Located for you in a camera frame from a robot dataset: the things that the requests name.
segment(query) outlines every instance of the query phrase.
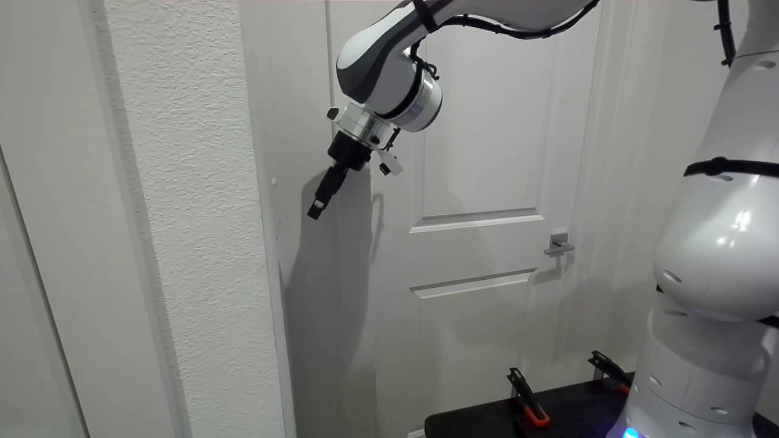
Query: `blue light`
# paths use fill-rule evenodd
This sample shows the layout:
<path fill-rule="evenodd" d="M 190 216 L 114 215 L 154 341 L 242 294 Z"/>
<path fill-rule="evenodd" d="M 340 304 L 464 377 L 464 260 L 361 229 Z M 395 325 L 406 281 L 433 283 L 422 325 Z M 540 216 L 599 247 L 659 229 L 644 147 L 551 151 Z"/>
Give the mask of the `blue light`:
<path fill-rule="evenodd" d="M 636 429 L 626 429 L 624 438 L 640 438 Z"/>

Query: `black table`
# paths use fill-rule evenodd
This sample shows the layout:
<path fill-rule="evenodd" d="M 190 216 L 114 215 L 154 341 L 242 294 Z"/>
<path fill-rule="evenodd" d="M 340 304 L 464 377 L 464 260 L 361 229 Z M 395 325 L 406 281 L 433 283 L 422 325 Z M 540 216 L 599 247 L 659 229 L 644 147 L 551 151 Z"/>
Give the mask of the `black table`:
<path fill-rule="evenodd" d="M 517 418 L 517 404 L 493 401 L 427 418 L 427 438 L 604 438 L 619 422 L 626 397 L 601 383 L 540 393 L 539 401 L 552 417 L 547 432 L 531 432 Z M 779 438 L 779 429 L 755 417 L 758 438 Z"/>

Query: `door panel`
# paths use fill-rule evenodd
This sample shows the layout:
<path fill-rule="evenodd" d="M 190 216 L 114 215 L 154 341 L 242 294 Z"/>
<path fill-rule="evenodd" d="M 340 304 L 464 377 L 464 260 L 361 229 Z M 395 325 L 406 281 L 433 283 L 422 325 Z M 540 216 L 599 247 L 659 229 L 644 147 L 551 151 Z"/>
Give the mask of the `door panel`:
<path fill-rule="evenodd" d="M 391 4 L 329 8 L 336 57 Z M 367 355 L 384 438 L 406 435 L 433 411 L 506 397 L 513 366 L 539 388 L 556 384 L 574 259 L 542 252 L 556 229 L 574 229 L 597 35 L 599 14 L 546 41 L 473 29 L 424 41 L 422 57 L 442 75 L 439 122 L 400 137 L 400 178 L 371 175 L 380 210 L 349 196 L 339 205 L 340 223 L 367 210 L 378 225 Z"/>
<path fill-rule="evenodd" d="M 0 153 L 0 438 L 86 438 Z"/>

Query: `door handle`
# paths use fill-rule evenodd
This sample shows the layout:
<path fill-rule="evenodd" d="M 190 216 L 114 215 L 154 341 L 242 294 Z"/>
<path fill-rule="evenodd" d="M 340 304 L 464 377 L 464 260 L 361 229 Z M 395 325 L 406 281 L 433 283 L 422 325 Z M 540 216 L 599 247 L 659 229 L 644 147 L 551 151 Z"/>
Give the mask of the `door handle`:
<path fill-rule="evenodd" d="M 542 252 L 551 259 L 562 259 L 564 254 L 573 254 L 576 247 L 569 243 L 569 233 L 568 232 L 552 232 L 551 237 L 551 247 Z"/>

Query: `white door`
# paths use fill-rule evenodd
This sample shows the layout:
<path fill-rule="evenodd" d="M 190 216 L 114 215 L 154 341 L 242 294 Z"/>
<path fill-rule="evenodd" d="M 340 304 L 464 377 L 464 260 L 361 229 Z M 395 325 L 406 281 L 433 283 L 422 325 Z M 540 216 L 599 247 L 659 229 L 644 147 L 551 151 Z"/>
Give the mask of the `white door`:
<path fill-rule="evenodd" d="M 333 59 L 395 4 L 329 5 Z M 511 366 L 556 384 L 573 259 L 557 264 L 546 249 L 574 226 L 597 35 L 599 14 L 547 41 L 442 29 L 422 46 L 442 75 L 441 120 L 400 140 L 405 175 L 358 178 L 371 203 L 336 212 L 346 233 L 372 220 L 366 355 L 384 438 L 433 411 L 506 397 Z M 356 259 L 340 252 L 339 264 L 349 278 Z"/>
<path fill-rule="evenodd" d="M 0 438 L 86 438 L 0 151 Z"/>

